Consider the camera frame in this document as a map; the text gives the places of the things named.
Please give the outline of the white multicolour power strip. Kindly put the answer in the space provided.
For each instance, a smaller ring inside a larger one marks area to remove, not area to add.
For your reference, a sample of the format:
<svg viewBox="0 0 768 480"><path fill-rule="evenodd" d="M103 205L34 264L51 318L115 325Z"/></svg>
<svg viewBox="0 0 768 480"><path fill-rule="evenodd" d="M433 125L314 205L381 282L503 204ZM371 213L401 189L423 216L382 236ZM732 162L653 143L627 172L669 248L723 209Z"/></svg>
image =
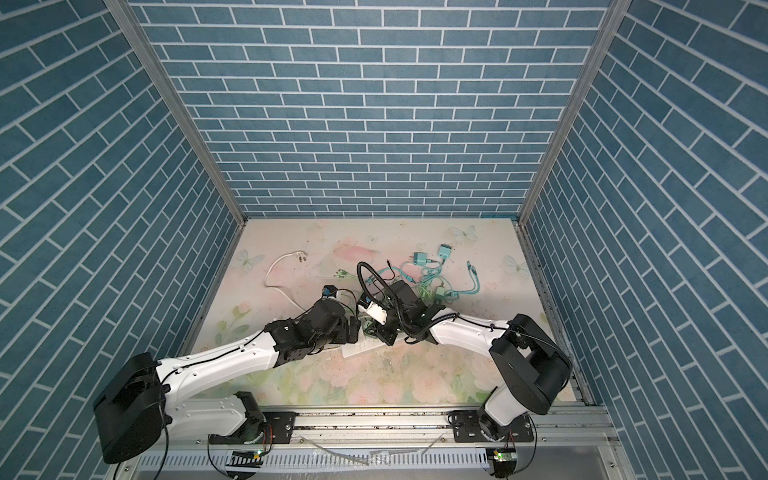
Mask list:
<svg viewBox="0 0 768 480"><path fill-rule="evenodd" d="M356 343L348 343L341 346L343 358L350 358L368 351L385 346L385 343L375 337L363 336Z"/></svg>

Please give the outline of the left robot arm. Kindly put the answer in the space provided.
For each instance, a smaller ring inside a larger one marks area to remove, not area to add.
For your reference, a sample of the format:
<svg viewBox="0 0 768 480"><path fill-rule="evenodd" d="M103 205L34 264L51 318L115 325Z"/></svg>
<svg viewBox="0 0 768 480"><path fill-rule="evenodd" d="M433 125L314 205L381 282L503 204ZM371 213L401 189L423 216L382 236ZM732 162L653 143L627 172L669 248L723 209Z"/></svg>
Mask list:
<svg viewBox="0 0 768 480"><path fill-rule="evenodd" d="M250 373L277 368L329 345L357 342L360 320L342 303L322 298L295 318L267 323L253 336L198 354L156 360L131 357L94 400L103 460L118 464L152 447L162 435L192 428L218 444L268 444L269 427L255 397L218 414L186 412L195 395Z"/></svg>

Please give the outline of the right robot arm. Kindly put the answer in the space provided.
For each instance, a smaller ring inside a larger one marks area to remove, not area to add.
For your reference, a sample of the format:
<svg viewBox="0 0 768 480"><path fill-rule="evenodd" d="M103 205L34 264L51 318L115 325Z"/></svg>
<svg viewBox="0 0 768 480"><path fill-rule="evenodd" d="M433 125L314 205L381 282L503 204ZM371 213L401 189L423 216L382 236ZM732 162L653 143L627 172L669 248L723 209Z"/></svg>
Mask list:
<svg viewBox="0 0 768 480"><path fill-rule="evenodd" d="M479 429L491 441L506 439L526 414L547 414L573 370L568 355L524 314L501 324L439 303L426 305L403 281L386 287L380 299L362 293L356 310L372 319L368 334L386 345L403 333L417 343L460 347L491 359L503 383L477 413Z"/></svg>

